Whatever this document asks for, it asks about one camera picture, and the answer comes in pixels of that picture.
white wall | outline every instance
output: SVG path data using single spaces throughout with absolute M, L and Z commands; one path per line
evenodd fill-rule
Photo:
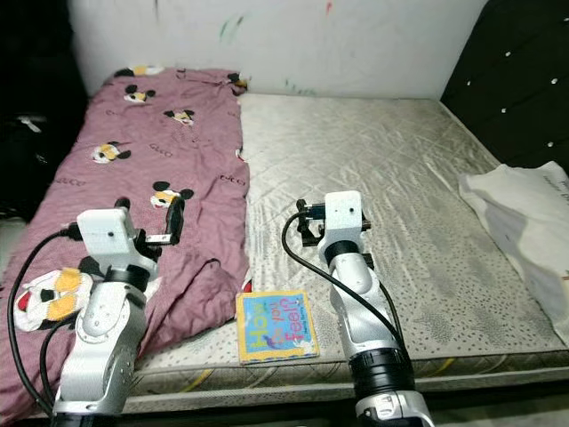
M 257 93 L 439 98 L 486 0 L 69 0 L 90 93 L 116 69 L 232 68 Z

quilted mattress surface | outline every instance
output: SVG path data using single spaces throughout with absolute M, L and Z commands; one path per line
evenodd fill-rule
M 127 411 L 351 395 L 329 285 L 280 245 L 298 198 L 345 189 L 363 195 L 366 250 L 397 306 L 420 390 L 569 376 L 566 347 L 458 194 L 459 173 L 498 162 L 442 104 L 253 94 L 241 104 L 252 287 L 306 289 L 320 357 L 241 367 L 232 322 L 142 359 Z M 295 227 L 289 242 L 324 267 Z

black headboard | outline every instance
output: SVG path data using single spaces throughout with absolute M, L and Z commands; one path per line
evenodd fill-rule
M 501 162 L 569 172 L 569 1 L 490 0 L 441 101 Z

pink blanket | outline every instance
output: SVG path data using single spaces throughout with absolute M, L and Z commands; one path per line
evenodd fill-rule
M 128 197 L 135 227 L 157 234 L 164 231 L 172 196 L 186 199 L 181 242 L 164 248 L 159 279 L 150 286 L 155 292 L 146 308 L 148 330 L 141 352 L 179 342 L 234 316 L 235 296 L 248 269 L 244 221 L 249 169 L 236 154 L 242 147 L 236 94 L 242 89 L 231 83 L 229 73 L 127 69 L 93 98 L 75 146 L 4 274 L 3 422 L 24 416 L 33 405 L 10 353 L 8 292 L 34 246 L 86 209 L 112 207 L 117 198 Z M 92 283 L 100 280 L 86 256 L 81 242 L 56 240 L 37 256 L 18 292 L 20 351 L 39 390 L 38 358 L 46 328 L 62 312 L 79 306 Z M 64 329 L 52 339 L 47 366 L 53 386 L 73 341 L 73 331 Z

black furniture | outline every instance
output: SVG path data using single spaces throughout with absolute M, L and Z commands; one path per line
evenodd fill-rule
M 569 171 L 569 2 L 490 0 L 441 101 L 501 162 Z
M 71 37 L 65 0 L 0 3 L 0 218 L 32 218 L 83 122 Z

